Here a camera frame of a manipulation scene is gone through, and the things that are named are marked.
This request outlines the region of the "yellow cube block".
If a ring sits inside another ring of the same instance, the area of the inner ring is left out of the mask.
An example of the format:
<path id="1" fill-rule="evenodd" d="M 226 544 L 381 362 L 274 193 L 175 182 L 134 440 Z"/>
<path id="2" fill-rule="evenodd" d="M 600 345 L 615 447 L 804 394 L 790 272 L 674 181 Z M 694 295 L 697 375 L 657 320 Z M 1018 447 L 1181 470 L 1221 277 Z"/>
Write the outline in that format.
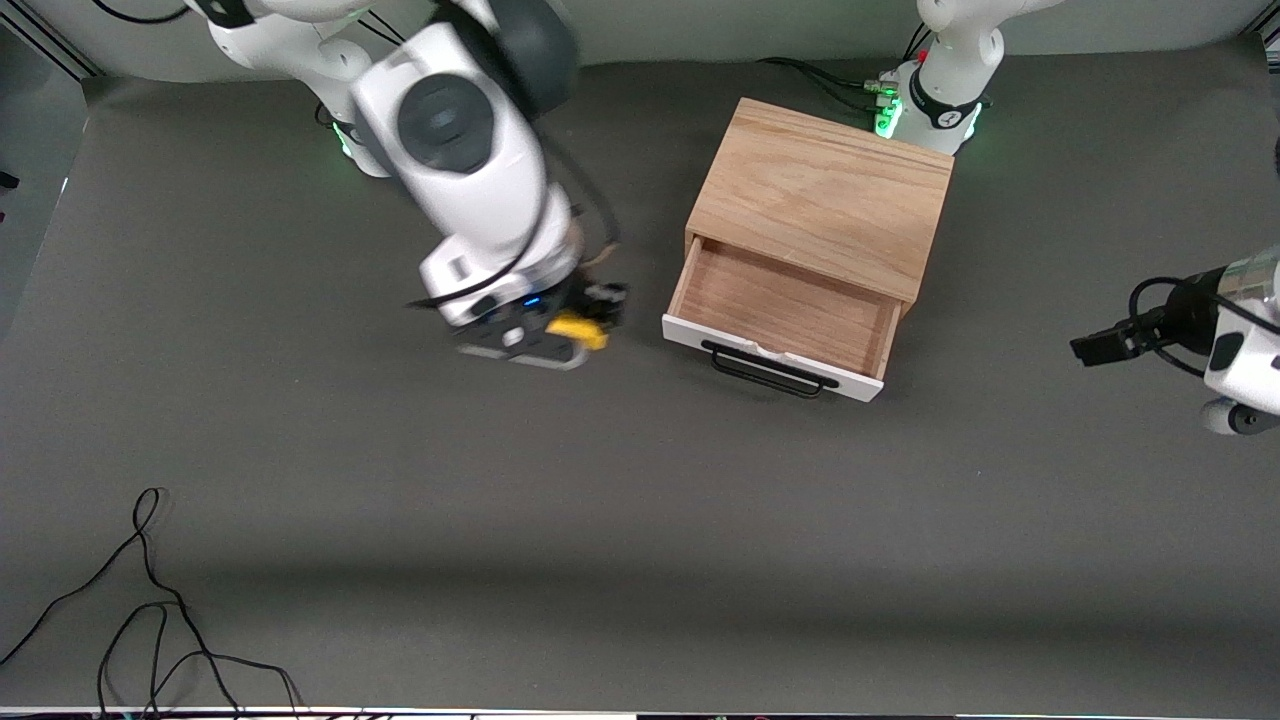
<path id="1" fill-rule="evenodd" d="M 602 351 L 609 342 L 609 329 L 604 322 L 572 311 L 558 313 L 547 323 L 545 332 L 581 345 L 590 352 Z"/>

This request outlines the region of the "white-fronted wooden drawer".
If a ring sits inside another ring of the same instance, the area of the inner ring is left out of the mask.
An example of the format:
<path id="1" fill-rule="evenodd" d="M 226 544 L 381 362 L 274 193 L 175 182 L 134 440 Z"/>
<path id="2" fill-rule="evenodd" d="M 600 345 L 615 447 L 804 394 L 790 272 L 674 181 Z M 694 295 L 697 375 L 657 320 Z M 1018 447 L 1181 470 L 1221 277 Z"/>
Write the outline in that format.
<path id="1" fill-rule="evenodd" d="M 696 237 L 660 328 L 669 342 L 704 354 L 704 340 L 741 348 L 837 380 L 826 392 L 869 402 L 884 388 L 901 315 L 890 296 Z"/>

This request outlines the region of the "wooden drawer cabinet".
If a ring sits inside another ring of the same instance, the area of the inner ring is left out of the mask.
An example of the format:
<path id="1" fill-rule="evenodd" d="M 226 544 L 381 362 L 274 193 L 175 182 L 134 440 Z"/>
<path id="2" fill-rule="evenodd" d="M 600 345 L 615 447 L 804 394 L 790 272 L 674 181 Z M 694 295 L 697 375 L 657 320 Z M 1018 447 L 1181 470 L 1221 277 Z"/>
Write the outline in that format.
<path id="1" fill-rule="evenodd" d="M 955 160 L 739 100 L 685 238 L 712 240 L 913 307 Z"/>

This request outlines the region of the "black metal drawer handle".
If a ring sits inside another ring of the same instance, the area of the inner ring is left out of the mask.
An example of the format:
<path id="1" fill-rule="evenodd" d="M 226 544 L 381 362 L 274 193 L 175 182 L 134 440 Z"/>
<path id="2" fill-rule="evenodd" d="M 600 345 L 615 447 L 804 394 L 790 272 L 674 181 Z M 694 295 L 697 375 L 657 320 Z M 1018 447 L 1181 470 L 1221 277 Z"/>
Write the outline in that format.
<path id="1" fill-rule="evenodd" d="M 840 387 L 831 378 L 714 341 L 704 340 L 700 347 L 708 351 L 710 364 L 718 373 L 797 398 L 817 398 Z"/>

